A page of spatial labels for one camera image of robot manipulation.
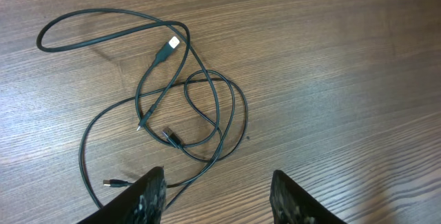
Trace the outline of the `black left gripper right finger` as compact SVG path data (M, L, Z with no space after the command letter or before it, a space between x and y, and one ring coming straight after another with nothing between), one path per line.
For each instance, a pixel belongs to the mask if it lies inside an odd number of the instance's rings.
M275 170L269 201L276 224L345 224L282 170Z

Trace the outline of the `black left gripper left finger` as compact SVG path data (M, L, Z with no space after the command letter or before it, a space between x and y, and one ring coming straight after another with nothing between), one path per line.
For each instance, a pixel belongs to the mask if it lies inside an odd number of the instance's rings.
M154 167L115 199L79 223L159 224L165 211L164 169Z

